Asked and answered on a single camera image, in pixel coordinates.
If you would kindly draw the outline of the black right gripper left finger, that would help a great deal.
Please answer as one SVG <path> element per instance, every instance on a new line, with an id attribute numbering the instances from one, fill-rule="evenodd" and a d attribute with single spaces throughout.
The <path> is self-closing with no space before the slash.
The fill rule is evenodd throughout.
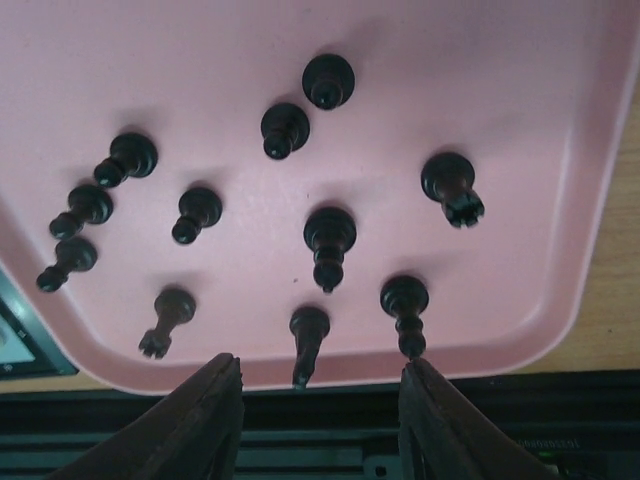
<path id="1" fill-rule="evenodd" d="M 231 479 L 244 418 L 240 360 L 215 356 L 50 479 Z"/>

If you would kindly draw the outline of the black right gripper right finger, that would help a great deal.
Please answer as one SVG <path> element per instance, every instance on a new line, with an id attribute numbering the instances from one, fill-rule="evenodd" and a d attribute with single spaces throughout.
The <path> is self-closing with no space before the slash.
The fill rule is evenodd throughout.
<path id="1" fill-rule="evenodd" d="M 398 413 L 404 479 L 559 477 L 506 436 L 422 358 L 407 363 L 402 371 Z"/>

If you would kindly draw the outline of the black bishop chess piece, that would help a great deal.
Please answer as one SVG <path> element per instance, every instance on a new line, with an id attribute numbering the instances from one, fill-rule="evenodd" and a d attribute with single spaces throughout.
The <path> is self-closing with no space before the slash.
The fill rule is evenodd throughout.
<path id="1" fill-rule="evenodd" d="M 331 294 L 344 278 L 344 256 L 357 239 L 355 220 L 338 207 L 317 209 L 304 225 L 303 238 L 313 252 L 313 279 Z"/>
<path id="2" fill-rule="evenodd" d="M 426 350 L 424 323 L 420 315 L 429 304 L 425 284 L 411 275 L 397 275 L 387 280 L 380 292 L 382 310 L 395 319 L 398 348 L 409 360 L 421 357 Z"/>

